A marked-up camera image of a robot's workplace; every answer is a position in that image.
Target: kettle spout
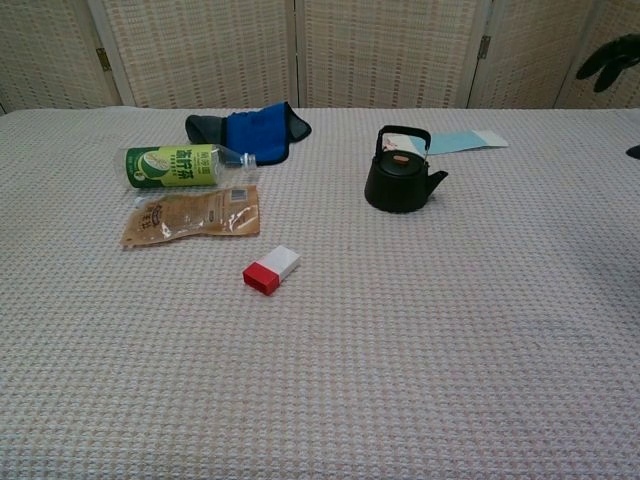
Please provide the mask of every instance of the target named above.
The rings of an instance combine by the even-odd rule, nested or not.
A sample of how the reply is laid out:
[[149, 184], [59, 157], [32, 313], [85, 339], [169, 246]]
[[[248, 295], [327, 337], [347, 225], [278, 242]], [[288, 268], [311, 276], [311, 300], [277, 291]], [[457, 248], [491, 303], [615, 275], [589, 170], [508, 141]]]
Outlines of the kettle spout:
[[449, 175], [449, 172], [441, 170], [427, 177], [427, 197], [433, 193], [436, 187], [447, 177], [447, 175]]

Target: blue towel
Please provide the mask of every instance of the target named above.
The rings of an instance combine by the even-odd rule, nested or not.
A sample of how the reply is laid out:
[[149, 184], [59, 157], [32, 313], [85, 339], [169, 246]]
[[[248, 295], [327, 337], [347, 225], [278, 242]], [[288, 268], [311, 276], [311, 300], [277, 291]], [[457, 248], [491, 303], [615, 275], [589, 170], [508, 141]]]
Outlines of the blue towel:
[[311, 126], [287, 102], [226, 118], [191, 115], [185, 128], [192, 143], [215, 143], [238, 153], [252, 153], [258, 166], [286, 160], [289, 144], [311, 133]]

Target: qr code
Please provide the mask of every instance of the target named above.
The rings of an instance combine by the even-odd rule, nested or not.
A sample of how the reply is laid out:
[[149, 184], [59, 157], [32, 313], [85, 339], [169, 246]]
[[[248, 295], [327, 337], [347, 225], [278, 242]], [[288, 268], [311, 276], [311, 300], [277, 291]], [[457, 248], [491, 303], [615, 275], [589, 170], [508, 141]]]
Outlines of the qr code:
[[232, 202], [246, 202], [249, 197], [249, 192], [247, 189], [236, 189], [231, 190], [231, 201]]

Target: bottle label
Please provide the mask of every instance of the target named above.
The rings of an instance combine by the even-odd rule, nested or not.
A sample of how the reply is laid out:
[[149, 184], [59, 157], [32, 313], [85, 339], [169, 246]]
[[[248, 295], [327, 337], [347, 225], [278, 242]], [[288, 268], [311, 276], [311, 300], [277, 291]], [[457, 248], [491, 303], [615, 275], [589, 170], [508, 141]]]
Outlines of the bottle label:
[[129, 148], [124, 161], [136, 188], [215, 185], [217, 153], [211, 145]]

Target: kettle lid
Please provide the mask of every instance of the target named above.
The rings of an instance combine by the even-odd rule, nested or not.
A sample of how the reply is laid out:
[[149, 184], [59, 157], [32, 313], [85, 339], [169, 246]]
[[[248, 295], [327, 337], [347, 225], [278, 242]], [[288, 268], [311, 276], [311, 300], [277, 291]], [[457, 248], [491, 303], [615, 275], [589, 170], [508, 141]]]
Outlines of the kettle lid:
[[389, 150], [378, 158], [378, 165], [389, 175], [405, 177], [417, 175], [425, 165], [425, 159], [415, 153], [403, 150]]

